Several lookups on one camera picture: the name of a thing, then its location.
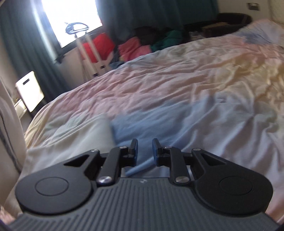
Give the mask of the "pastel tie-dye bed duvet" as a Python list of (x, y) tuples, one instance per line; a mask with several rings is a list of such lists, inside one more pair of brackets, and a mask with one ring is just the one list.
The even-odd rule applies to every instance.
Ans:
[(60, 113), (106, 115), (115, 147), (138, 139), (126, 176), (168, 174), (154, 164), (153, 138), (199, 147), (265, 175), (273, 185), (267, 214), (283, 223), (283, 26), (258, 20), (144, 55), (69, 92)]

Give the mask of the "pink clothes pile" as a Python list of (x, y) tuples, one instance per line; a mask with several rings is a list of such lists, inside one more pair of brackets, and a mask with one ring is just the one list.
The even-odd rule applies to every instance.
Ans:
[(125, 43), (119, 45), (118, 51), (124, 62), (131, 61), (139, 56), (147, 55), (152, 52), (150, 45), (141, 45), (138, 37), (132, 37)]

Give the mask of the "red bag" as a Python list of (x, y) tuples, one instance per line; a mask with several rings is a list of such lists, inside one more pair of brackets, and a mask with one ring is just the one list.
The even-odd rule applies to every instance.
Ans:
[[(95, 37), (93, 40), (93, 43), (103, 61), (106, 61), (109, 54), (114, 50), (115, 44), (113, 41), (105, 34), (99, 34), (97, 37)], [(92, 63), (97, 63), (97, 59), (93, 52), (91, 51), (91, 48), (87, 42), (83, 43), (83, 47), (85, 51), (87, 52), (90, 60)]]

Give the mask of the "teal left window curtain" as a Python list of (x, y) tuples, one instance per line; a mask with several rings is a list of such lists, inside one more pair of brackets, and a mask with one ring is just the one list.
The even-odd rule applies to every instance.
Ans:
[(4, 1), (1, 36), (19, 78), (33, 71), (46, 101), (70, 90), (44, 45), (31, 1)]

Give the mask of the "black clothes pile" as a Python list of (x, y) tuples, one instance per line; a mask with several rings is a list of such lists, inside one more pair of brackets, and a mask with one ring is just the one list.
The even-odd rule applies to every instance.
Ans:
[(166, 27), (163, 29), (158, 29), (156, 27), (151, 26), (142, 26), (134, 29), (135, 36), (139, 39), (141, 45), (153, 45), (156, 42), (164, 39), (166, 34), (170, 32), (172, 29), (170, 27)]

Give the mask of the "teal window curtain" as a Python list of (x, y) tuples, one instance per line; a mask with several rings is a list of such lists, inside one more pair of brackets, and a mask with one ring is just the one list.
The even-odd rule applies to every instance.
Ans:
[(134, 29), (151, 26), (159, 29), (180, 29), (186, 24), (214, 19), (217, 1), (96, 1), (103, 27), (115, 43), (134, 36)]
[(46, 101), (70, 90), (44, 45), (31, 1), (4, 1), (1, 36), (19, 78), (33, 71)]

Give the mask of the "garment steamer stand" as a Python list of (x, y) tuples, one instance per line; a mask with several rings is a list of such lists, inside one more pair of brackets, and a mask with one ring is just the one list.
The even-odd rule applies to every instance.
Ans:
[[(99, 54), (95, 46), (95, 43), (92, 41), (90, 35), (88, 34), (88, 30), (89, 30), (89, 27), (86, 24), (81, 23), (81, 22), (70, 23), (66, 26), (66, 29), (65, 29), (66, 34), (74, 35), (75, 42), (78, 47), (78, 51), (80, 55), (83, 57), (83, 59), (81, 59), (82, 66), (85, 67), (87, 70), (86, 71), (87, 76), (83, 77), (84, 82), (90, 81), (100, 76), (101, 74), (104, 75), (105, 73), (111, 70), (107, 61), (104, 61), (101, 58), (101, 55)], [(96, 61), (97, 61), (96, 63), (92, 62), (90, 56), (88, 55), (87, 50), (83, 46), (83, 43), (80, 37), (78, 36), (78, 33), (81, 33), (81, 32), (84, 32), (84, 38), (91, 49), (91, 53), (96, 58)]]

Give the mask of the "white backed dark chair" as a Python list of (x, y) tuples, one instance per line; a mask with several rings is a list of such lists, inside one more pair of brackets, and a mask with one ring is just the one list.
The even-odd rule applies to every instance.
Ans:
[(29, 72), (15, 84), (22, 101), (31, 113), (44, 99), (44, 94), (39, 86), (34, 71)]

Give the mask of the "green garment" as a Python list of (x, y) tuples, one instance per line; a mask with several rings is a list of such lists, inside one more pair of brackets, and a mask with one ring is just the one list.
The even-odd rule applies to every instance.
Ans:
[(163, 39), (158, 40), (156, 43), (151, 45), (152, 52), (158, 50), (163, 50), (168, 47), (180, 45), (183, 40), (182, 32), (179, 30), (172, 30), (166, 33), (166, 36)]

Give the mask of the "teal right window curtain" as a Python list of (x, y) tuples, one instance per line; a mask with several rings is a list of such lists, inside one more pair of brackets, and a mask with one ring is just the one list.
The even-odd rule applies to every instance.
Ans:
[(180, 29), (186, 24), (214, 19), (217, 1), (96, 1), (103, 27), (115, 43), (134, 36), (134, 29), (151, 26), (159, 29)]

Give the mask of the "cream white hoodie garment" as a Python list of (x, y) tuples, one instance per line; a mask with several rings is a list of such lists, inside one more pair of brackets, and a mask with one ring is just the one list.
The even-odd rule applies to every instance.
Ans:
[(13, 101), (1, 83), (1, 208), (12, 217), (21, 214), (15, 188), (23, 177), (89, 150), (107, 153), (114, 137), (106, 115), (68, 118), (59, 110), (74, 98), (61, 94), (44, 106), (24, 132)]

